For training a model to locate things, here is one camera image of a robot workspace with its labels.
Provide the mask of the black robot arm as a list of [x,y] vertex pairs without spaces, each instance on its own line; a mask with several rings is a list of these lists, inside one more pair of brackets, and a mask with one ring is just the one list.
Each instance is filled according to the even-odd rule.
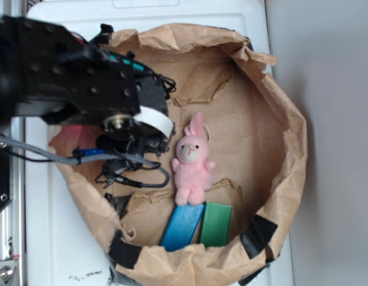
[[144,151],[168,151],[175,133],[167,101],[175,82],[104,47],[113,29],[86,41],[65,27],[0,18],[0,132],[13,117],[94,125]]

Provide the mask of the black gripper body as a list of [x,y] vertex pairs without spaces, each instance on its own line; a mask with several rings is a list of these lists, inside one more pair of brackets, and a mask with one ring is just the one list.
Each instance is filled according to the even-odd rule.
[[134,88],[138,111],[104,119],[103,130],[119,141],[138,144],[141,153],[167,152],[175,135],[175,123],[169,118],[167,103],[175,92],[175,81],[134,60],[131,52],[110,53],[109,59],[131,69],[133,78],[129,82]]

